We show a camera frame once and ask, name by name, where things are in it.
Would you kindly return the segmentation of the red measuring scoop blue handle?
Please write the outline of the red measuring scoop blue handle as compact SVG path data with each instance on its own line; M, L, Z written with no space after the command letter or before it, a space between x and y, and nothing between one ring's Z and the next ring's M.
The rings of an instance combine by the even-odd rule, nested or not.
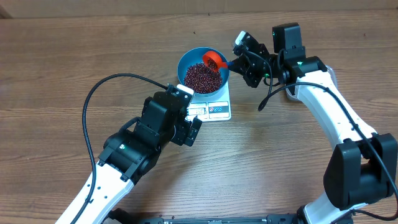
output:
M229 69L229 67L233 65L233 62L224 62L223 59L221 58L221 56L220 56L217 52L210 50L210 51L207 51L207 52L202 56L203 63L204 63L206 66L207 66L207 60L208 60L209 58L212 59L212 60L214 60L214 61L217 63L217 65L218 65L218 71L217 71L217 72L219 72L219 70L220 70L221 68L227 68L227 69Z

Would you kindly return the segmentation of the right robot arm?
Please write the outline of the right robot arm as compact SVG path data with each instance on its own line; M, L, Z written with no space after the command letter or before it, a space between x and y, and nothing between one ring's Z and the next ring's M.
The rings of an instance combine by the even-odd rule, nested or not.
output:
M281 91L301 101L319 122L332 156L316 200L287 215L289 223L351 223L364 207L397 195L397 141L366 124L338 91L330 69L309 57L297 23L272 29L274 52L251 34L240 32L233 44L236 58L229 70L250 87L264 82L268 96Z

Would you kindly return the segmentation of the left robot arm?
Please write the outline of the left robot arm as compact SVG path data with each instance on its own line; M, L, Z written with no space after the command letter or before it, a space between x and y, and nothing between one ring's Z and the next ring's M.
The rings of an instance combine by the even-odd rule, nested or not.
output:
M57 223L102 223L110 210L157 163L170 142L192 146L202 121L188 121L187 108L194 91L169 85L144 102L135 117L111 135L79 194Z

